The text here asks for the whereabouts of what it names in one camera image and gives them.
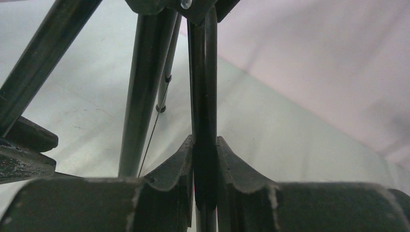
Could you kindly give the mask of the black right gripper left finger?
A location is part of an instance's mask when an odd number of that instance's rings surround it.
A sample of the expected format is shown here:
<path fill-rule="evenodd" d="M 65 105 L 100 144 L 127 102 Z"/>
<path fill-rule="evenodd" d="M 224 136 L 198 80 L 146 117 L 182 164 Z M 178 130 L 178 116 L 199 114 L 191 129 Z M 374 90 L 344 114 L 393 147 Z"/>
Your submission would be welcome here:
<path fill-rule="evenodd" d="M 140 178 L 31 181 L 5 211 L 3 232 L 185 232 L 192 223 L 192 137 Z"/>

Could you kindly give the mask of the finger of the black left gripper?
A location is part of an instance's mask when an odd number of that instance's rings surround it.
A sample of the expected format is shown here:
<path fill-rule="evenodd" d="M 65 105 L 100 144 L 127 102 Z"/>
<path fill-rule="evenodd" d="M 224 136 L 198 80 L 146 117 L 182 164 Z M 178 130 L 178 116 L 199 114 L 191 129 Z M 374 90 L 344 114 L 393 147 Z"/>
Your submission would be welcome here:
<path fill-rule="evenodd" d="M 47 152 L 58 146 L 59 138 L 56 134 L 40 125 L 19 117 L 6 134 L 5 138 L 36 152 Z"/>
<path fill-rule="evenodd" d="M 34 178 L 52 176 L 56 161 L 41 153 L 0 140 L 0 183 L 8 184 Z"/>

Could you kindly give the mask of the black music stand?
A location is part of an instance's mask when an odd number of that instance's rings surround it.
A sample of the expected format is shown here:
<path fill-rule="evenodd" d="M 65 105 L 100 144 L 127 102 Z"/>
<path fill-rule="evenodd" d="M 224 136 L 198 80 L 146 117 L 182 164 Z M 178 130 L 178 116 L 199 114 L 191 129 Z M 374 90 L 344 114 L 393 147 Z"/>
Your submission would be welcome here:
<path fill-rule="evenodd" d="M 58 0 L 0 89 L 0 139 L 22 116 L 98 0 Z M 218 229 L 217 24 L 234 0 L 130 0 L 138 14 L 118 177 L 140 178 L 146 134 L 155 100 L 165 99 L 177 26 L 188 21 L 192 123 L 193 201 L 200 232 Z M 66 174 L 34 178 L 68 178 Z"/>

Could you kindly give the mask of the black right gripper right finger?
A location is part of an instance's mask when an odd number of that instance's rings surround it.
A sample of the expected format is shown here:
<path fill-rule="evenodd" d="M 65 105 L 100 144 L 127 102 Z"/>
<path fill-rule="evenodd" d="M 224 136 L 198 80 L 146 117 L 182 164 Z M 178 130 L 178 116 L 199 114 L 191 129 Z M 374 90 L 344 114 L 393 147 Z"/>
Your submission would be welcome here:
<path fill-rule="evenodd" d="M 221 232 L 407 232 L 410 198 L 375 183 L 275 182 L 218 137 Z"/>

